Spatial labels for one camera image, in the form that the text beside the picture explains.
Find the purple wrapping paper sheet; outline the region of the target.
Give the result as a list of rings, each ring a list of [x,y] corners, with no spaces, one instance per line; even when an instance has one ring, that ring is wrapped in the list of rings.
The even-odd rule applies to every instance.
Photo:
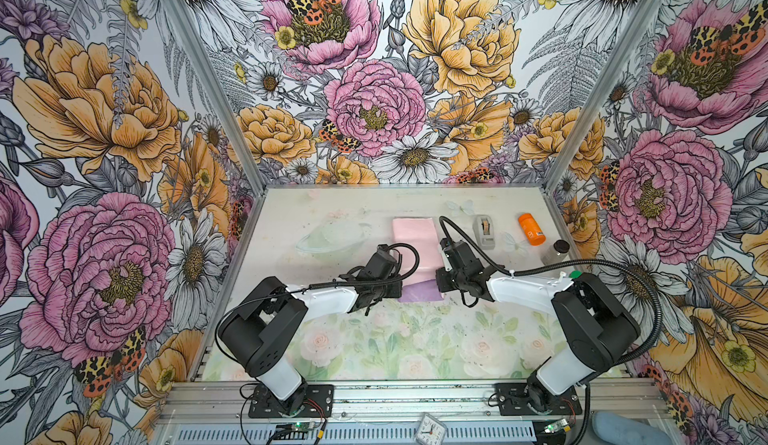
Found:
[[[419,254],[416,271],[403,281],[401,303],[437,302],[443,300],[436,273],[443,263],[437,230],[433,218],[398,217],[392,221],[396,242],[413,246]]]

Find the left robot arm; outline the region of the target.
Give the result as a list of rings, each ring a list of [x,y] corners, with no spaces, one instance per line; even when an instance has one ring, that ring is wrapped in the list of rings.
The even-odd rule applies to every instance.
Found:
[[[275,276],[263,279],[216,325],[220,351],[290,408],[306,395],[306,380],[285,357],[301,325],[325,316],[368,311],[402,295],[403,278],[348,276],[305,286],[286,285]]]

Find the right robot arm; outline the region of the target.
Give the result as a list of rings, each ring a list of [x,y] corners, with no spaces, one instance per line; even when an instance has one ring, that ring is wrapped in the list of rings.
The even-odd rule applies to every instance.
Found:
[[[640,336],[631,313],[594,274],[572,271],[557,276],[537,269],[494,271],[490,266],[472,274],[440,268],[441,292],[459,291],[478,300],[513,303],[555,316],[566,347],[546,359],[526,380],[513,402],[534,413],[553,411],[555,403],[577,385],[586,385],[620,362]]]

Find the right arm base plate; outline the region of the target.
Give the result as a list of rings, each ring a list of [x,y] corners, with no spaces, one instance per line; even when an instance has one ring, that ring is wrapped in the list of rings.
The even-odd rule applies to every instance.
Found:
[[[497,406],[502,416],[580,415],[583,411],[576,388],[553,395],[544,388],[523,382],[500,382],[494,385]]]

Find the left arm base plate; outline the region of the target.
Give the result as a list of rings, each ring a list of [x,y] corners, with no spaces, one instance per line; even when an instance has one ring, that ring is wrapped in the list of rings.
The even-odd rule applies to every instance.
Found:
[[[258,383],[248,398],[251,419],[329,418],[335,387],[330,384],[303,384],[285,400],[279,400],[264,384]]]

